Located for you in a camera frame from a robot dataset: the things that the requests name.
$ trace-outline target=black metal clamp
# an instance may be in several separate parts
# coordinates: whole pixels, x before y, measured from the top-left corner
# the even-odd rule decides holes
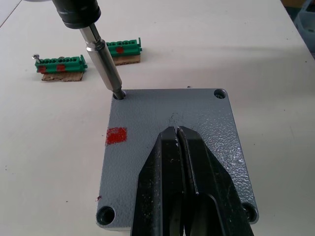
[[[132,236],[253,236],[233,181],[200,135],[162,131],[138,179]]]

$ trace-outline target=metal base plate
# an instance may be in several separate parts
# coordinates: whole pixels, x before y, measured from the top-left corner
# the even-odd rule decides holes
[[[108,129],[124,128],[127,136],[124,142],[106,145],[99,192],[102,198],[97,206],[97,211],[111,207],[115,217],[110,224],[100,227],[130,230],[138,174],[158,134],[169,126],[179,125],[201,135],[231,175],[241,202],[251,204],[258,215],[230,102],[224,90],[144,89],[125,90],[125,93],[124,100],[112,100]]]

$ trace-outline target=mounting hole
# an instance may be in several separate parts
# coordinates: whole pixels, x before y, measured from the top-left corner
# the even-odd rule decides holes
[[[108,225],[115,218],[114,210],[109,206],[103,206],[96,215],[96,220],[100,225]]]
[[[214,95],[218,99],[224,99],[226,97],[226,91],[223,89],[216,89]]]
[[[243,205],[243,209],[245,211],[248,221],[254,222],[257,218],[257,212],[254,206],[250,203],[243,203],[242,205]]]
[[[124,97],[126,97],[126,93],[125,93],[124,91],[122,91],[122,92],[123,92],[123,94],[124,94]],[[115,98],[116,100],[118,100],[117,97],[115,96],[115,94],[113,94],[113,98]]]

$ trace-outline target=gray metal plate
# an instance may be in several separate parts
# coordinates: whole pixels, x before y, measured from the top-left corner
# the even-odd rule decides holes
[[[125,142],[107,145],[97,210],[115,211],[108,230],[129,230],[138,174],[158,134],[179,125],[197,131],[231,175],[243,203],[257,205],[247,172],[228,96],[218,99],[215,89],[125,90],[126,98],[113,99],[108,128],[125,127]]]

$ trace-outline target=red paint mark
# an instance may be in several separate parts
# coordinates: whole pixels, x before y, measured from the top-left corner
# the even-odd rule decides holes
[[[65,71],[65,65],[57,65],[57,71]]]
[[[98,196],[97,198],[96,198],[96,202],[98,202],[99,200],[101,200],[102,199],[102,196],[100,195],[100,196]]]
[[[106,144],[116,144],[121,143],[127,140],[127,128],[125,127],[116,127],[110,128],[106,133]]]
[[[46,72],[46,67],[45,67],[44,65],[40,65],[40,66],[37,68],[37,72],[38,72],[38,73],[45,74],[45,72]]]
[[[119,54],[124,53],[124,48],[123,47],[117,47],[116,52]]]

